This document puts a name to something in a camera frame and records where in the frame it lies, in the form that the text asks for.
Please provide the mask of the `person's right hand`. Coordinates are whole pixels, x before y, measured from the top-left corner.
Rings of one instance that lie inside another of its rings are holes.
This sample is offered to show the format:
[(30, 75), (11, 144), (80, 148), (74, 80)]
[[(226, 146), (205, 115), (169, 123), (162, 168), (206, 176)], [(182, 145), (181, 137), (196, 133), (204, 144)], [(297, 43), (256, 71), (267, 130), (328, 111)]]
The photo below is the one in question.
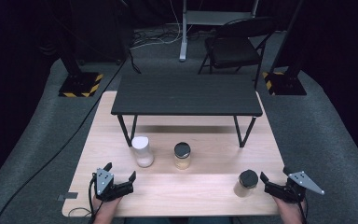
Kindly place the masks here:
[(287, 217), (295, 217), (300, 216), (301, 212), (305, 212), (307, 210), (307, 202), (303, 201), (300, 203), (300, 205), (295, 203), (287, 203), (282, 199), (279, 199), (277, 197), (273, 197), (274, 202), (278, 206), (278, 211), (281, 217), (287, 216)]

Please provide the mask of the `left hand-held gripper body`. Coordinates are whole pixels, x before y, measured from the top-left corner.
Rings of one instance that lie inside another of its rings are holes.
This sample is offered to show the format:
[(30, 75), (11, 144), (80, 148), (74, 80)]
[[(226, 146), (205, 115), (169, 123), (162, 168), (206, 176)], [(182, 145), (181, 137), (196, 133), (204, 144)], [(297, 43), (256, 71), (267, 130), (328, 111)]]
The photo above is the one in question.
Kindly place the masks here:
[(114, 175), (102, 168), (97, 169), (96, 185), (94, 187), (96, 198), (109, 202), (133, 193), (133, 183), (127, 182), (115, 184)]

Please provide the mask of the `person's left hand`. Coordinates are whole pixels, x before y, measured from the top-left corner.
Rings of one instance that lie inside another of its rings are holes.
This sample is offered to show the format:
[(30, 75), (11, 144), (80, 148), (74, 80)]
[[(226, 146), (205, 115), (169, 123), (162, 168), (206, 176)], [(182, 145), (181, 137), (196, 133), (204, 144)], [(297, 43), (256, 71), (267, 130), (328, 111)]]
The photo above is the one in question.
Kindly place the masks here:
[(114, 199), (113, 201), (103, 202), (96, 197), (92, 198), (93, 208), (101, 213), (112, 213), (114, 214), (117, 211), (117, 207), (121, 202), (122, 198)]

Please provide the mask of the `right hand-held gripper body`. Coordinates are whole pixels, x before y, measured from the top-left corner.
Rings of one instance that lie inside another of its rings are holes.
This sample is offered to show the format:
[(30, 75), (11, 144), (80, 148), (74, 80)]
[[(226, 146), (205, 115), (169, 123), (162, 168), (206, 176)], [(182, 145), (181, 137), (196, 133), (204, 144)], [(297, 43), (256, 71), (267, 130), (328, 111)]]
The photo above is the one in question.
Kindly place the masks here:
[(271, 196), (284, 200), (287, 203), (301, 203), (306, 197), (306, 190), (309, 189), (318, 194), (324, 195), (325, 191), (321, 189), (304, 171), (292, 172), (287, 176), (286, 183), (278, 185), (270, 182), (265, 185), (264, 191)]

